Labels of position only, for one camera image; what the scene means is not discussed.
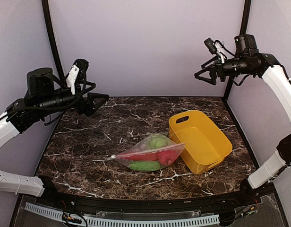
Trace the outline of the red pomegranate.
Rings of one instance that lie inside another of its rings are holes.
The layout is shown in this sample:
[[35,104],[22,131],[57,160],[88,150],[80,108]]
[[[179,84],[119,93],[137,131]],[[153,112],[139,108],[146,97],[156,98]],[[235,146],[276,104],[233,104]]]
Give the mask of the red pomegranate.
[[164,166],[171,165],[178,157],[175,150],[161,151],[157,154],[158,161]]

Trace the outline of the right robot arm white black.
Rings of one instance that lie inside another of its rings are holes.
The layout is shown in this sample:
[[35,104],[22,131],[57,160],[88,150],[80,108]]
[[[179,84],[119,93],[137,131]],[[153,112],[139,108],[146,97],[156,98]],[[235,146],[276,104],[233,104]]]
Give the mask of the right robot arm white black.
[[[225,61],[215,60],[212,64],[194,73],[194,78],[216,85],[217,79],[252,75],[259,77],[270,88],[282,107],[291,126],[291,79],[285,67],[271,54],[254,53]],[[275,152],[252,173],[244,183],[244,188],[237,192],[235,201],[246,205],[254,197],[254,190],[276,179],[284,170],[291,168],[291,133],[280,140]]]

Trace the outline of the green apple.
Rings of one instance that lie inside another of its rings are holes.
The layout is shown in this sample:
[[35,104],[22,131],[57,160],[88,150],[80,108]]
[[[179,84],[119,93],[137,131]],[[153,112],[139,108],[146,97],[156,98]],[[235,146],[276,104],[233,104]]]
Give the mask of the green apple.
[[168,145],[168,139],[165,137],[152,137],[149,140],[150,149],[162,148]]

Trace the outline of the yellow plastic basket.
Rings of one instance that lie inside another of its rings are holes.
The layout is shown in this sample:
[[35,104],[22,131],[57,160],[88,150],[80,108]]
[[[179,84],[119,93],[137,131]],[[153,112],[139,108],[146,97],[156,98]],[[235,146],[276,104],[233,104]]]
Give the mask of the yellow plastic basket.
[[222,163],[232,152],[232,143],[202,111],[190,110],[169,119],[169,136],[185,143],[181,158],[189,170],[200,175]]

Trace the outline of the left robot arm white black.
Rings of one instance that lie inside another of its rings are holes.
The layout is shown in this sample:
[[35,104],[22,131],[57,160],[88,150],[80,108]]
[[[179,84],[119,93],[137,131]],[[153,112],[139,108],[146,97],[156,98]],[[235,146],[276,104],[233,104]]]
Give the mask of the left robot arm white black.
[[[74,93],[68,88],[61,88],[47,94],[26,94],[24,98],[13,102],[0,116],[0,148],[50,114],[75,108],[79,114],[93,115],[108,101],[109,95],[93,93],[95,84],[88,85],[89,88],[75,85]],[[42,197],[51,206],[61,202],[52,180],[46,176],[31,177],[0,170],[0,192]]]

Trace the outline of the clear zip top bag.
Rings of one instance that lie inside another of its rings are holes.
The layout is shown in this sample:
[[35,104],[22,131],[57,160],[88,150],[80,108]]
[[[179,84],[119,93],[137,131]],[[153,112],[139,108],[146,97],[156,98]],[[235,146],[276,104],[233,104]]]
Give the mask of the clear zip top bag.
[[184,149],[185,143],[176,143],[162,134],[152,134],[108,159],[116,160],[131,170],[147,173],[171,166]]

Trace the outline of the red chili pepper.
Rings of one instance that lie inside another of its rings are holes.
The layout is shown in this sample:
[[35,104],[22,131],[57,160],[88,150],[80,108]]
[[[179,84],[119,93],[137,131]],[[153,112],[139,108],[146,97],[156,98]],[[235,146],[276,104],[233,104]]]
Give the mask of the red chili pepper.
[[135,160],[135,161],[157,161],[158,156],[156,153],[145,153],[145,154],[131,155],[129,157],[123,157],[123,159]]

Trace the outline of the green bitter gourd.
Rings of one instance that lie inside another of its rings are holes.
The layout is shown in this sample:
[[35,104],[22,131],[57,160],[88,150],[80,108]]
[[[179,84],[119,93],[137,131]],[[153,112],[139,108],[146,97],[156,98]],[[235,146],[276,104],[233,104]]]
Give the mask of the green bitter gourd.
[[129,164],[129,168],[140,172],[151,172],[160,169],[158,161],[134,161]]

